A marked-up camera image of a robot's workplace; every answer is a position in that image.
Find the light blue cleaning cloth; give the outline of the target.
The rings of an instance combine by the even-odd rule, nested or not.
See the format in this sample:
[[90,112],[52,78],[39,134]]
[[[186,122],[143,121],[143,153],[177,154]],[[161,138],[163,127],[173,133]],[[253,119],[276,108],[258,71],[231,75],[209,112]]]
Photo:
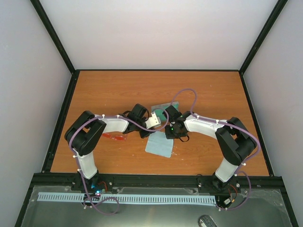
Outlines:
[[150,154],[170,158],[173,144],[173,139],[167,139],[164,132],[157,131],[148,137],[145,151]]

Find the grey glasses case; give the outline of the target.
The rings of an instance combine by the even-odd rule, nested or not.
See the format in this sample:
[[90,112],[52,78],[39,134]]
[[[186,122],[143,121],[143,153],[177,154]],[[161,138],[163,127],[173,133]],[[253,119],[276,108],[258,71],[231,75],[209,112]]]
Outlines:
[[167,119],[162,113],[170,105],[173,105],[173,107],[175,107],[178,110],[179,102],[176,101],[176,102],[173,102],[172,104],[165,103],[165,104],[160,104],[160,105],[154,105],[151,107],[151,111],[155,112],[156,116],[160,119],[161,122],[166,122]]

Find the red sunglasses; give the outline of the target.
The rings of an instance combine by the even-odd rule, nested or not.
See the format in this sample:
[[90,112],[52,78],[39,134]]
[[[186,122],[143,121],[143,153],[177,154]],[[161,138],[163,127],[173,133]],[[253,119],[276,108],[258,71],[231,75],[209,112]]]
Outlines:
[[115,134],[115,133],[103,133],[102,137],[112,139],[112,140],[120,140],[120,141],[125,141],[127,139],[126,135]]

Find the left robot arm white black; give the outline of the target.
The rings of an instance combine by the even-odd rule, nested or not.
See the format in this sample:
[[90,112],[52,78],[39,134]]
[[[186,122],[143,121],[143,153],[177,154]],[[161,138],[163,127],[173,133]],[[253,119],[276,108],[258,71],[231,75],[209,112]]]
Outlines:
[[121,132],[128,134],[137,131],[142,139],[148,137],[160,125],[156,113],[136,104],[131,111],[113,117],[98,117],[90,111],[84,111],[66,131],[64,138],[75,154],[83,179],[82,185],[87,190],[97,188],[98,169],[95,165],[93,151],[104,133]]

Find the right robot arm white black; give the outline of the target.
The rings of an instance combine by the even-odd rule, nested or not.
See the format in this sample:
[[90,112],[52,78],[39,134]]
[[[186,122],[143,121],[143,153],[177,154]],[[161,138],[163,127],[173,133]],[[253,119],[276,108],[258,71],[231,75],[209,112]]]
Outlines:
[[240,119],[215,120],[202,117],[191,111],[179,112],[170,105],[162,112],[169,121],[165,126],[167,139],[189,138],[188,133],[200,133],[217,140],[223,160],[213,174],[212,185],[215,190],[223,191],[226,185],[260,142],[249,133]]

